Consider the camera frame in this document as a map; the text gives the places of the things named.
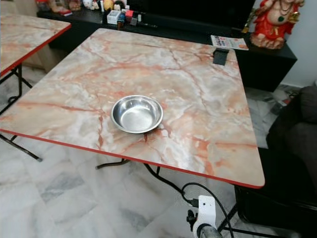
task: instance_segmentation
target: red figurine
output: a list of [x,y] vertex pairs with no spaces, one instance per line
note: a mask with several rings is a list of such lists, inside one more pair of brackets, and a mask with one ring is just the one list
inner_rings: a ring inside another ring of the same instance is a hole
[[268,49],[281,49],[285,33],[291,34],[304,0],[263,0],[256,11],[255,32],[251,42]]

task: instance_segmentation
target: marble floor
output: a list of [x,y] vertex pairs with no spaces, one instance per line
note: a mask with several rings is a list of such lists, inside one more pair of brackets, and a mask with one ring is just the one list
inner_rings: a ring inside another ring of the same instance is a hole
[[[45,75],[23,67],[23,75],[35,84]],[[17,79],[0,86],[0,108],[16,94]],[[265,135],[276,115],[276,101],[287,95],[246,89],[259,147],[267,147]],[[186,223],[192,209],[169,186],[153,178],[137,162],[104,168],[95,166],[118,161],[105,155],[18,137],[16,143],[44,158],[38,163],[0,141],[0,237],[1,238],[190,238]],[[196,181],[208,186],[229,211],[235,203],[233,186],[181,172],[162,169],[161,175],[178,186]],[[189,197],[204,191],[193,187]],[[223,215],[217,206],[217,224]],[[299,237],[285,230],[272,230],[243,223],[232,225],[272,235]],[[237,234],[235,237],[252,237]]]

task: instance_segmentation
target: marble-pattern table top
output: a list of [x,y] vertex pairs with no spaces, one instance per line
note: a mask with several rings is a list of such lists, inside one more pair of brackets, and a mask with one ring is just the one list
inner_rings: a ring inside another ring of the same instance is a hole
[[70,28],[68,22],[1,16],[1,76]]
[[[0,130],[260,188],[264,175],[234,51],[212,63],[213,46],[99,29],[0,118]],[[128,134],[113,104],[145,95],[162,124]]]

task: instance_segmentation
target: black cable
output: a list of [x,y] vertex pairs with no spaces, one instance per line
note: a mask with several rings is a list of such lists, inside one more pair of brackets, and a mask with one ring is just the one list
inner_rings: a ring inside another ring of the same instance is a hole
[[184,191],[185,188],[188,187],[188,186],[190,186],[190,185],[199,186],[199,187],[203,188],[204,190],[206,190],[208,193],[210,193],[210,194],[214,197],[214,199],[216,200],[216,202],[218,203],[219,207],[221,208],[221,210],[222,210],[222,212],[223,212],[223,214],[224,214],[224,216],[225,216],[225,219],[226,219],[226,221],[227,221],[227,223],[228,223],[229,231],[230,231],[231,237],[234,238],[234,236],[233,236],[233,231],[232,231],[232,227],[231,227],[231,223],[230,223],[230,220],[229,220],[229,218],[228,218],[228,214],[226,213],[226,211],[225,211],[225,209],[224,209],[222,203],[219,201],[219,199],[218,199],[218,198],[215,196],[215,194],[214,194],[213,192],[211,192],[207,187],[205,187],[204,185],[202,185],[202,184],[200,184],[200,183],[197,183],[197,182],[189,182],[189,183],[185,184],[185,185],[182,187],[182,189],[181,189],[181,190],[182,190],[182,193],[181,193],[181,194],[182,194],[183,199],[184,199],[186,202],[188,202],[189,204],[192,204],[193,199],[192,199],[192,200],[187,199],[187,198],[185,197],[185,191]]

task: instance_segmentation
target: white wall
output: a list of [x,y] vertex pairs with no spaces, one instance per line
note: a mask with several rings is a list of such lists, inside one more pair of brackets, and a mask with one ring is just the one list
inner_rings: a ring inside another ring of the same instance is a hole
[[[262,0],[256,0],[255,8]],[[286,75],[283,84],[305,87],[317,80],[317,0],[307,0],[300,8],[300,21],[287,40],[288,46],[298,58]]]

